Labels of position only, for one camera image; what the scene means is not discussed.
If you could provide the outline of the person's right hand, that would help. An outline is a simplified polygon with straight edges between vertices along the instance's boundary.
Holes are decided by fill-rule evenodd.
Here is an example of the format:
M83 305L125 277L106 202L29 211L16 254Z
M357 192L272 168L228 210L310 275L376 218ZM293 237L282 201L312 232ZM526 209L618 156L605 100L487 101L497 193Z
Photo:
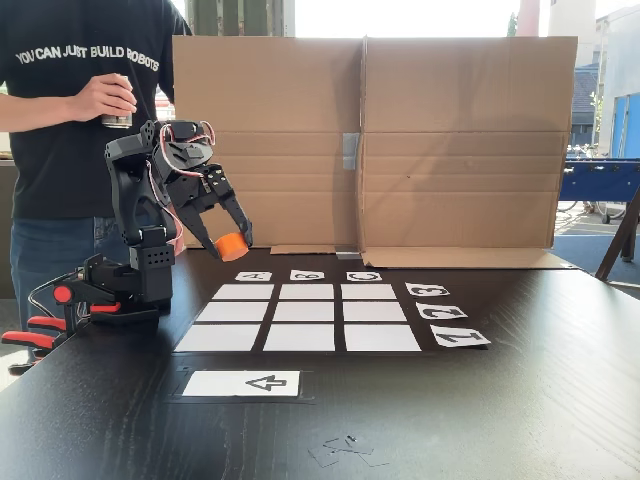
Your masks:
M72 118L86 122L99 116L125 117L137 111L129 80L120 74L94 76L71 99Z

